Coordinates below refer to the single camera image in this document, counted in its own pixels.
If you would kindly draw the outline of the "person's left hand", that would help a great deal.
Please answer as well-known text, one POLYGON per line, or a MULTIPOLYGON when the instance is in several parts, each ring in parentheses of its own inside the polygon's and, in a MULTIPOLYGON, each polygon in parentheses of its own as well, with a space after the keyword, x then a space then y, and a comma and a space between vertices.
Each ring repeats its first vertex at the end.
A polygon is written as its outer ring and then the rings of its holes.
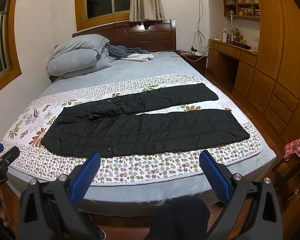
POLYGON ((0 218, 3 220, 3 225, 6 228, 10 226, 11 218, 7 212, 1 189, 0 189, 0 218))

